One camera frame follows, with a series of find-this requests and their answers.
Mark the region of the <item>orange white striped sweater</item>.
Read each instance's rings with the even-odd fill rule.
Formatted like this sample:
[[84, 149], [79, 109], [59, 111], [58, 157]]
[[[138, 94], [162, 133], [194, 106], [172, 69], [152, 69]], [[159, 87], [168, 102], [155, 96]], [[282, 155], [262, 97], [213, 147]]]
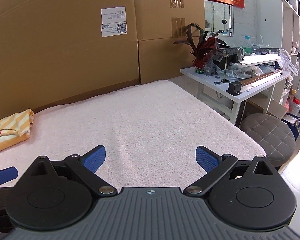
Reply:
[[34, 112], [27, 109], [0, 120], [0, 152], [30, 138]]

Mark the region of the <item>grey round stool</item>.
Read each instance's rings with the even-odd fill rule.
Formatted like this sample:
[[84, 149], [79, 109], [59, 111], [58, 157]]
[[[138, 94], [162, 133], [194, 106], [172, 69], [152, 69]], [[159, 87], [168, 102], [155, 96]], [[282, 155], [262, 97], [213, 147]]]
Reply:
[[272, 115], [251, 114], [241, 122], [240, 129], [264, 149], [275, 168], [285, 164], [295, 151], [293, 132], [287, 124]]

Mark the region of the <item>pink towel mat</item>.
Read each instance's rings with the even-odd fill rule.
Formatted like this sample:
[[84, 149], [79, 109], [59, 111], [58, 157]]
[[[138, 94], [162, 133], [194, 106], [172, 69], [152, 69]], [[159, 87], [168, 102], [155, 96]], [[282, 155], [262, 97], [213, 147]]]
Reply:
[[187, 187], [205, 171], [195, 151], [251, 160], [264, 149], [195, 96], [157, 81], [45, 109], [34, 116], [31, 136], [0, 152], [0, 170], [23, 174], [40, 155], [62, 160], [98, 145], [106, 160], [97, 175], [117, 189]]

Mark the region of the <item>white side table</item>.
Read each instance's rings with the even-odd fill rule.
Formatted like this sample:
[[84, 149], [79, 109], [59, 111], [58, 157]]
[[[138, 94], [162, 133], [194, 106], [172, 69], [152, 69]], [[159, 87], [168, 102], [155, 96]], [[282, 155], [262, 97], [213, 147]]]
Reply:
[[[256, 77], [253, 82], [247, 81], [243, 85], [239, 81], [230, 79], [225, 83], [218, 75], [207, 76], [198, 74], [193, 67], [182, 69], [180, 72], [198, 82], [197, 98], [209, 103], [228, 116], [232, 124], [237, 123], [238, 117], [241, 116], [240, 111], [245, 110], [247, 101], [252, 100], [253, 97], [260, 93], [267, 93], [264, 102], [261, 103], [263, 113], [267, 113], [271, 102], [276, 99], [275, 88], [283, 87], [288, 77], [288, 74], [283, 74], [280, 70], [277, 70], [264, 76]], [[226, 106], [219, 99], [204, 92], [205, 88], [213, 90], [221, 98], [227, 98], [232, 101], [232, 107]]]

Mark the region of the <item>heat sealer machine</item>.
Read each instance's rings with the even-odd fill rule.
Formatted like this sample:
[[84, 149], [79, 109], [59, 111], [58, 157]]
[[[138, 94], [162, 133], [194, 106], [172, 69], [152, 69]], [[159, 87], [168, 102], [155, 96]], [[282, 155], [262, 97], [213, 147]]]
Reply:
[[245, 92], [280, 77], [279, 59], [279, 48], [256, 48], [248, 56], [241, 47], [223, 48], [210, 59], [205, 75], [238, 81]]

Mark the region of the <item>right lower cardboard box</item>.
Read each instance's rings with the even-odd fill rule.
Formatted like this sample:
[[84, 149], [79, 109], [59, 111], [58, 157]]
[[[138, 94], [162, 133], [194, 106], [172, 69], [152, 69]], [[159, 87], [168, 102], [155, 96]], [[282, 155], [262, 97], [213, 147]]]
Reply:
[[192, 48], [186, 44], [174, 44], [177, 40], [160, 38], [138, 42], [142, 84], [181, 76], [181, 69], [193, 66]]

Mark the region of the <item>red leafed potted plant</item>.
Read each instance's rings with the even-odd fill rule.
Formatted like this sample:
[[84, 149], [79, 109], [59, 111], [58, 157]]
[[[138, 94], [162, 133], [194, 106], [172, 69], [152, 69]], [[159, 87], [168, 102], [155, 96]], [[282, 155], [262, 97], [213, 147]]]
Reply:
[[[197, 45], [194, 44], [192, 28], [195, 27], [199, 30], [199, 40]], [[193, 65], [202, 71], [208, 66], [209, 61], [217, 53], [217, 50], [220, 48], [218, 43], [219, 38], [218, 34], [222, 33], [222, 30], [217, 31], [212, 36], [208, 36], [208, 31], [204, 31], [197, 23], [190, 23], [186, 27], [186, 39], [176, 40], [173, 44], [186, 44], [192, 48], [191, 54], [194, 56]]]

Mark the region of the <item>large centre cardboard box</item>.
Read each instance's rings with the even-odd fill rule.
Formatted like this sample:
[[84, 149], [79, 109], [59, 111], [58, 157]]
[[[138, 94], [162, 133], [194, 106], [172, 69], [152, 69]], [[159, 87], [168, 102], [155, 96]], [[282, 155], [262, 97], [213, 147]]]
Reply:
[[[102, 37], [114, 7], [127, 34]], [[0, 119], [138, 83], [134, 0], [0, 0]]]

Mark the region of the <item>white shipping label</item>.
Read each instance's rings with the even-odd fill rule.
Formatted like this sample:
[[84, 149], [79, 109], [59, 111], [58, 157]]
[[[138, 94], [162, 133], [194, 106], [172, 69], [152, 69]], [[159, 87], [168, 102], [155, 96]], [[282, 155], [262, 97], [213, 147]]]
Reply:
[[127, 34], [126, 7], [101, 9], [101, 20], [102, 37]]

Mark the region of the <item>white shelf unit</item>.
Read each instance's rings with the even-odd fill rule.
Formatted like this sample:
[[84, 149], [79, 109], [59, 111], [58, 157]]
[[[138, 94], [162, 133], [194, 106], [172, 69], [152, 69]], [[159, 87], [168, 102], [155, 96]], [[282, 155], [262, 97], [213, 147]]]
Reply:
[[298, 68], [300, 16], [286, 0], [256, 0], [256, 42], [284, 49]]

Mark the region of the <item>right upper cardboard box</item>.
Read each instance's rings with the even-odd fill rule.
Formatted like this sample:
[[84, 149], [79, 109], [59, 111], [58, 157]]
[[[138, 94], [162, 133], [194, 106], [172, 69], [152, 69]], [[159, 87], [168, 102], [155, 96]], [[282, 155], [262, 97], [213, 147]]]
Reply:
[[205, 27], [204, 0], [134, 0], [138, 40], [185, 36], [186, 26]]

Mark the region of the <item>wall mirror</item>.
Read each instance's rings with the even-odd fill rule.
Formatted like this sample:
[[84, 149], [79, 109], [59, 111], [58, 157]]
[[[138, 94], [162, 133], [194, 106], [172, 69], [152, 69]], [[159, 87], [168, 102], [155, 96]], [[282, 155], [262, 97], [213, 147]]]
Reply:
[[216, 33], [219, 30], [221, 36], [233, 37], [234, 35], [234, 6], [205, 0], [205, 30]]

